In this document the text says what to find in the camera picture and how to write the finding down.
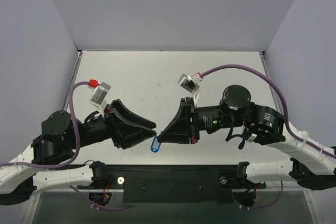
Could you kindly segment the blue key tag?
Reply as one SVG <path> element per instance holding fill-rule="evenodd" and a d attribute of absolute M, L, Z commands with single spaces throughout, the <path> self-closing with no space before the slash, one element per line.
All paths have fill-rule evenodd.
<path fill-rule="evenodd" d="M 160 150 L 161 143 L 158 141 L 158 139 L 159 139 L 158 136 L 155 136 L 151 143 L 150 150 L 153 153 L 157 153 Z"/>

